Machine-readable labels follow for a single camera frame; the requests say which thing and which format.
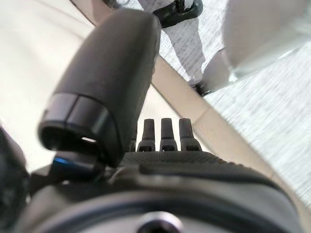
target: blue light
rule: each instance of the blue light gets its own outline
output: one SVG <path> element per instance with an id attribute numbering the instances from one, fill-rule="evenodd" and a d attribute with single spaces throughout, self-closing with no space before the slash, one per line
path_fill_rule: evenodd
<path id="1" fill-rule="evenodd" d="M 58 157 L 54 158 L 54 161 L 62 163 L 62 164 L 70 164 L 70 162 L 67 161 L 66 159 L 62 159 L 62 158 L 58 158 Z"/>

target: gray carpet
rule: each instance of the gray carpet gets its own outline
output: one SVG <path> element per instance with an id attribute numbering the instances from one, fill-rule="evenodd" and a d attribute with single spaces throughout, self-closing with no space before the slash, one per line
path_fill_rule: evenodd
<path id="1" fill-rule="evenodd" d="M 152 12 L 171 0 L 118 0 Z M 162 31 L 160 55 L 195 82 L 222 48 L 226 0 L 203 0 L 204 11 Z M 311 44 L 296 54 L 205 97 L 311 208 Z"/>

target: black clamp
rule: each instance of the black clamp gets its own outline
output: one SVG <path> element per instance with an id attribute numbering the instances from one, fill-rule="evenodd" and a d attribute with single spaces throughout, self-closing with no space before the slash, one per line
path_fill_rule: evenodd
<path id="1" fill-rule="evenodd" d="M 187 19 L 197 18 L 203 12 L 202 0 L 193 0 L 191 8 L 185 9 L 184 0 L 175 0 L 171 4 L 153 12 L 161 23 L 162 28 L 174 26 Z"/>

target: textured black surface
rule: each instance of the textured black surface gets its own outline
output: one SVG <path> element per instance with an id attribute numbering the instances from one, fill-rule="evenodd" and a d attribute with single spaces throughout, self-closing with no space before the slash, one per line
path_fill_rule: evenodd
<path id="1" fill-rule="evenodd" d="M 126 153 L 121 165 L 133 165 L 141 163 L 226 163 L 217 156 L 201 151 L 153 151 L 142 153 Z"/>

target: black plastic housing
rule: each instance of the black plastic housing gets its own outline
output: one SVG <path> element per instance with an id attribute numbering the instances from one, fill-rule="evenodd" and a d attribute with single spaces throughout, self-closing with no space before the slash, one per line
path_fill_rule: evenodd
<path id="1" fill-rule="evenodd" d="M 127 9 L 90 34 L 39 124 L 45 148 L 98 153 L 110 166 L 119 164 L 151 83 L 160 29 L 154 15 Z"/>

